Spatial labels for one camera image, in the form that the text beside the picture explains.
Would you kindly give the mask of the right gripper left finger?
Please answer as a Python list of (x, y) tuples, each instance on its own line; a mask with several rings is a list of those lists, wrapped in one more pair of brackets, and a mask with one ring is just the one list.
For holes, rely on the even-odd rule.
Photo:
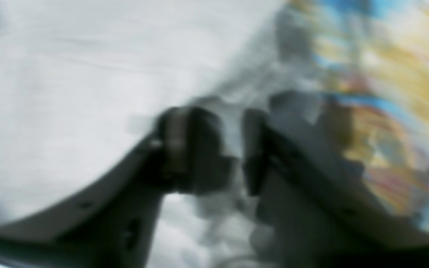
[(222, 122), (171, 108), (120, 163), (66, 200), (0, 226), (0, 264), (12, 268), (143, 268), (162, 199), (228, 187), (236, 160)]

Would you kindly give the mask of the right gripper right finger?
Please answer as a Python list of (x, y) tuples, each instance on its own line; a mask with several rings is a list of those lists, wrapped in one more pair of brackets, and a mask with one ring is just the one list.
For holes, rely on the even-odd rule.
[(257, 215), (272, 229), (251, 242), (281, 268), (429, 268), (429, 232), (387, 212), (365, 185), (363, 163), (344, 157), (352, 110), (331, 95), (269, 98), (243, 117), (244, 171)]

